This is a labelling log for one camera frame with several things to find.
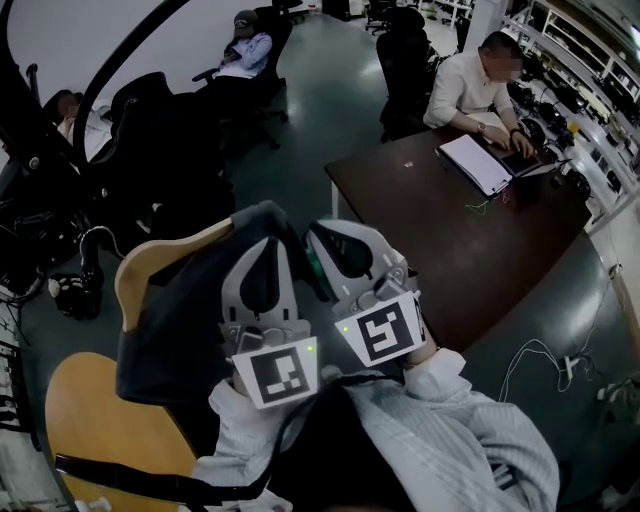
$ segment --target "notebook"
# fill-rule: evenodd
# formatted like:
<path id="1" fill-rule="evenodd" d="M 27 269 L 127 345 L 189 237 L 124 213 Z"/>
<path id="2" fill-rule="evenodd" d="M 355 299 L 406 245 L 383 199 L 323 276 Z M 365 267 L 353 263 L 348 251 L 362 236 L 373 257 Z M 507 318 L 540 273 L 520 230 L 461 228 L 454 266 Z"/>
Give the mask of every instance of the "notebook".
<path id="1" fill-rule="evenodd" d="M 440 149 L 471 178 L 482 192 L 491 196 L 505 188 L 511 175 L 469 135 L 452 140 Z"/>

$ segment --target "dark wooden desk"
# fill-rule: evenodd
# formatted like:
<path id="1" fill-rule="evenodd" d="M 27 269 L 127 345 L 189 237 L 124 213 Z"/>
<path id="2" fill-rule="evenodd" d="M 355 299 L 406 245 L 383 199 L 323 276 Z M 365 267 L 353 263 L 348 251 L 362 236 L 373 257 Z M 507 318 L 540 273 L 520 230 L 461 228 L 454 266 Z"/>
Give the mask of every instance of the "dark wooden desk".
<path id="1" fill-rule="evenodd" d="M 508 201 L 486 198 L 434 149 L 460 136 L 440 128 L 331 163 L 326 170 L 360 220 L 381 231 L 418 271 L 436 340 L 464 350 L 551 269 L 589 219 L 564 180 L 515 179 Z"/>

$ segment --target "black strap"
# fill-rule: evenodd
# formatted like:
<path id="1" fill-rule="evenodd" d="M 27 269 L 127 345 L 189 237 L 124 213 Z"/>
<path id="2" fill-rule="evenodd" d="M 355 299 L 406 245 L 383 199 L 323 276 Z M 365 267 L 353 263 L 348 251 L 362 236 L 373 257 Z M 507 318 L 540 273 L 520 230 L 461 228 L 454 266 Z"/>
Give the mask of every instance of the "black strap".
<path id="1" fill-rule="evenodd" d="M 293 421 L 313 404 L 320 394 L 330 392 L 335 386 L 358 386 L 376 380 L 399 381 L 397 377 L 379 375 L 342 377 L 326 385 L 319 393 L 296 406 L 280 426 L 269 465 L 257 480 L 246 487 L 217 487 L 202 480 L 181 475 L 151 474 L 122 464 L 92 461 L 62 454 L 56 455 L 55 467 L 62 473 L 103 487 L 118 489 L 147 498 L 182 503 L 192 512 L 203 512 L 205 505 L 220 505 L 223 501 L 255 500 L 262 494 L 271 478 L 275 459 L 282 449 L 285 432 Z"/>

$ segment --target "black cloth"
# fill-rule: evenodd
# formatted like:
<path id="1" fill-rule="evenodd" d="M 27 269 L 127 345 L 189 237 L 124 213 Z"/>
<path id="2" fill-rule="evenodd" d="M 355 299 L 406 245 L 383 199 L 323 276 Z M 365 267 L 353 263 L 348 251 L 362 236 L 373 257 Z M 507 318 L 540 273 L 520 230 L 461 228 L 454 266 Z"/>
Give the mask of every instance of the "black cloth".
<path id="1" fill-rule="evenodd" d="M 204 89 L 209 108 L 216 117 L 238 117 L 251 112 L 255 104 L 256 82 L 250 78 L 219 76 Z"/>
<path id="2" fill-rule="evenodd" d="M 138 327 L 122 333 L 116 392 L 132 402 L 201 405 L 231 373 L 222 350 L 221 289 L 228 272 L 256 243 L 275 236 L 287 249 L 294 280 L 312 284 L 312 267 L 284 212 L 265 201 L 231 216 L 230 235 L 192 255 L 142 312 Z"/>
<path id="3" fill-rule="evenodd" d="M 295 442 L 276 459 L 268 487 L 297 511 L 356 505 L 415 510 L 339 381 L 318 395 Z"/>

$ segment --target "light blue shirt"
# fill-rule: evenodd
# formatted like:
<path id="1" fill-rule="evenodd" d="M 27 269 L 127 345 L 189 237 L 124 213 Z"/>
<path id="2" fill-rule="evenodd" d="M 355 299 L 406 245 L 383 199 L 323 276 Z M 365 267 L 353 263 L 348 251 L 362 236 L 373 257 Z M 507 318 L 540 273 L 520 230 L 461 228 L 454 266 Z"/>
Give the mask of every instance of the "light blue shirt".
<path id="1" fill-rule="evenodd" d="M 559 477 L 549 446 L 515 405 L 471 391 L 460 377 L 463 366 L 460 354 L 443 348 L 407 370 L 405 386 L 378 380 L 345 389 L 416 512 L 554 512 Z M 215 454 L 198 459 L 193 476 L 222 487 L 248 486 L 268 466 L 290 409 L 258 410 L 226 381 L 209 404 L 220 416 L 220 436 Z M 299 430 L 294 422 L 283 448 Z M 251 502 L 206 508 L 264 512 L 276 506 L 293 509 L 265 489 Z"/>
<path id="2" fill-rule="evenodd" d="M 222 64 L 218 76 L 253 78 L 267 66 L 272 46 L 271 36 L 264 32 L 256 34 L 251 39 L 240 39 L 232 47 L 240 58 L 228 64 Z"/>

